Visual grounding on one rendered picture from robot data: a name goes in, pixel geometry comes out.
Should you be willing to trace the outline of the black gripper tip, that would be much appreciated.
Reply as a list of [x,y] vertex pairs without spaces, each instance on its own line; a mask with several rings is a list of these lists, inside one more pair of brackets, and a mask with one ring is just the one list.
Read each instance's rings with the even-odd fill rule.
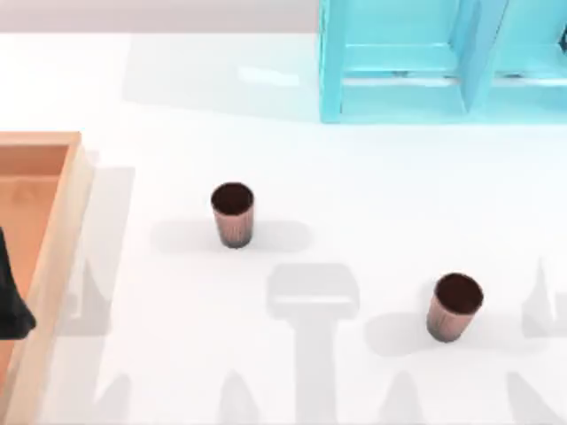
[[17,289],[0,228],[0,340],[25,339],[35,327],[36,319]]

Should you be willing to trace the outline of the copper brown cup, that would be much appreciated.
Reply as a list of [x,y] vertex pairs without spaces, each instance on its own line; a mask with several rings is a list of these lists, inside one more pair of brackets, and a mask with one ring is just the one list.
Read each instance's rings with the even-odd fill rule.
[[452,343],[460,338],[483,303],[484,292],[473,278],[462,273],[445,274],[433,289],[427,330],[437,341]]
[[218,235],[230,249],[245,247],[252,240],[254,194],[242,182],[225,182],[211,196]]

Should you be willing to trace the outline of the shallow salmon-coloured box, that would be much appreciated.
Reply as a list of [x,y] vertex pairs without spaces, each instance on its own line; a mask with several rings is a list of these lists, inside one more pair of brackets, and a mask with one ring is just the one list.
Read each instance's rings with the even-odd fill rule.
[[78,132],[0,131],[0,228],[37,326],[0,341],[0,425],[34,425],[94,175]]

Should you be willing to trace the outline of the light blue rack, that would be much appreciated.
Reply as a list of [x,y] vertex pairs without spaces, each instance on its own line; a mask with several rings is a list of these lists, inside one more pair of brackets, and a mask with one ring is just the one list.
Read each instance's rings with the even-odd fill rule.
[[318,0],[327,123],[567,124],[567,0]]

